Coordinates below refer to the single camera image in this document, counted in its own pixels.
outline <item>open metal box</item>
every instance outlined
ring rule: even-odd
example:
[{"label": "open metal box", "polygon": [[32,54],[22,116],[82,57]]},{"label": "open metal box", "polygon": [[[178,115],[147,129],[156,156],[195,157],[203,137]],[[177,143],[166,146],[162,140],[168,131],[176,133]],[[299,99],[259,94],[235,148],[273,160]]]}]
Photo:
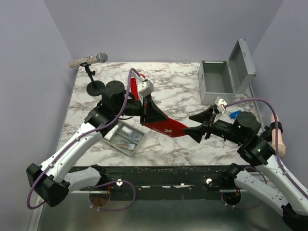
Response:
[{"label": "open metal box", "polygon": [[228,60],[201,61],[198,72],[201,104],[213,104],[218,96],[228,103],[235,94],[247,89],[256,74],[247,42],[239,39]]}]

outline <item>red fabric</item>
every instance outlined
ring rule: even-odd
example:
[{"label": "red fabric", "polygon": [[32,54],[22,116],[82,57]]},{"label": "red fabric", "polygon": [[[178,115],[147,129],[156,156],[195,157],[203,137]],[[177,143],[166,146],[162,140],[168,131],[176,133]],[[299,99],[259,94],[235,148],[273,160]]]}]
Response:
[{"label": "red fabric", "polygon": [[186,133],[183,132],[183,128],[187,128],[187,126],[171,118],[168,118],[168,120],[164,122],[144,125],[154,131],[160,132],[169,137],[186,136]]},{"label": "red fabric", "polygon": [[138,100],[139,96],[138,96],[138,89],[137,89],[137,81],[136,81],[135,78],[131,78],[131,80],[130,80],[130,91],[131,91],[131,93],[133,93],[136,100]]}]

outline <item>metal box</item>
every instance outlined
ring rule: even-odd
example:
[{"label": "metal box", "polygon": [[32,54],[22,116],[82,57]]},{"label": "metal box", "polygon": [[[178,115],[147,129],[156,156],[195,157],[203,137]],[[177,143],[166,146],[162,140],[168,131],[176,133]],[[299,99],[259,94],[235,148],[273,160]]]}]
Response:
[{"label": "metal box", "polygon": [[245,39],[236,42],[226,61],[202,60],[198,72],[201,104],[213,104],[218,96],[227,103],[249,86],[256,69]]},{"label": "metal box", "polygon": [[[127,133],[123,132],[122,128],[127,127],[128,129],[132,130],[134,134],[138,134],[140,139],[137,141],[133,139],[132,136],[128,135]],[[126,155],[133,156],[135,151],[138,149],[139,145],[142,143],[145,133],[142,131],[134,128],[133,126],[119,120],[118,124],[110,130],[107,135],[103,138],[103,141],[112,146],[115,149],[118,149],[120,152],[125,153]],[[120,146],[120,142],[128,142],[130,144],[135,145],[134,150],[130,150],[123,146]]]}]

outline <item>marble table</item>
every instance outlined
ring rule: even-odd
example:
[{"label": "marble table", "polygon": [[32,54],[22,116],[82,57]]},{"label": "marble table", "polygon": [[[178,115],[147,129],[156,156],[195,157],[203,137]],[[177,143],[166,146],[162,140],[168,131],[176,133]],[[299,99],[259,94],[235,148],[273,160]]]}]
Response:
[{"label": "marble table", "polygon": [[[197,126],[189,116],[201,112],[207,106],[200,104],[197,72],[199,63],[108,63],[93,64],[95,79],[107,84],[111,80],[119,80],[126,86],[129,69],[134,67],[146,75],[154,84],[152,97],[156,105],[169,117],[187,126]],[[92,97],[86,92],[90,82],[84,68],[79,68],[77,78],[67,111],[60,146],[64,145],[83,123],[88,112],[96,106],[100,96]],[[234,100],[251,98],[251,90],[238,94]],[[230,112],[237,110],[250,111],[257,118],[258,113],[253,102],[231,106],[223,116],[223,120],[232,122]],[[146,133],[144,142],[130,157],[110,147],[103,141],[92,146],[77,162],[76,166],[189,166],[189,165],[229,165],[247,164],[237,153],[238,146],[222,138],[211,136],[208,140],[196,143],[191,137],[170,138],[150,130],[139,124],[135,117],[125,121]]]}]

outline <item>bolt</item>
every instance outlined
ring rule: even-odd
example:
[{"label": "bolt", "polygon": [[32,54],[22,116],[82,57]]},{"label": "bolt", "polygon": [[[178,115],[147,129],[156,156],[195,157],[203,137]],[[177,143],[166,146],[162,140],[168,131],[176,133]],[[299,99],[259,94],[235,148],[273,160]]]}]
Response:
[{"label": "bolt", "polygon": [[206,184],[209,185],[210,183],[212,183],[212,179],[211,178],[207,178],[205,182],[206,182]]}]

